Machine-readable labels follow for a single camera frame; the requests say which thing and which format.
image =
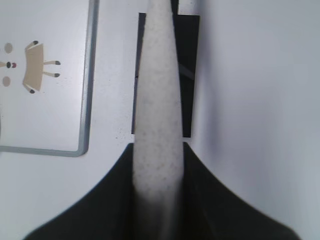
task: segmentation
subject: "white wall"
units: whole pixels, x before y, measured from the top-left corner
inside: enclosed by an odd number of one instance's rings
[[[199,11],[194,150],[253,206],[320,239],[320,1]]]
[[[193,149],[239,196],[318,240],[320,2],[197,2]],[[146,3],[101,1],[89,152],[0,153],[1,240],[20,240],[71,206],[133,141],[138,12]]]

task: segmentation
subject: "speckled white surface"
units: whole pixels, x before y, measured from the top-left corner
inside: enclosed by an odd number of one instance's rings
[[[154,230],[147,233],[153,239],[170,239],[183,177],[180,99],[171,3],[150,0],[137,89],[133,184],[139,220]]]

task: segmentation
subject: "cartoon face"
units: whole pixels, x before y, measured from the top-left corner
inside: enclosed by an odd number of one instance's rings
[[[12,53],[14,47],[11,43],[6,43],[4,45],[4,51],[7,54]],[[31,42],[24,49],[26,57],[26,70],[25,75],[22,80],[22,85],[31,94],[36,91],[40,91],[42,85],[43,75],[47,75],[53,78],[58,78],[59,73],[51,73],[44,71],[45,65],[60,65],[61,63],[57,60],[44,62],[44,45],[39,44],[37,40]],[[0,61],[0,68],[15,69],[17,67],[16,62],[2,62]],[[2,84],[5,87],[10,86],[11,79],[5,76],[2,79]]]

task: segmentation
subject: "white surface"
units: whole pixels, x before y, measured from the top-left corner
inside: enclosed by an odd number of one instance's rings
[[[320,238],[318,1],[202,0],[192,148],[229,188],[303,240]],[[0,239],[71,206],[131,136],[138,12],[102,0],[89,152],[0,153]]]
[[[17,67],[0,68],[0,145],[78,150],[88,6],[89,0],[12,0],[1,5],[0,61]],[[45,65],[45,72],[60,76],[43,75],[40,91],[31,94],[22,83],[25,47],[33,41],[43,44],[45,62],[61,65]],[[13,45],[9,54],[6,43]],[[5,76],[11,79],[8,87],[2,85]]]
[[[137,85],[136,239],[173,240],[184,175],[178,56],[170,0],[150,0]]]

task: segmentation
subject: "whiteboard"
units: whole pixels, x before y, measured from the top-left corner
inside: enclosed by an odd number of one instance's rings
[[[97,15],[97,0],[1,5],[0,151],[86,152]]]

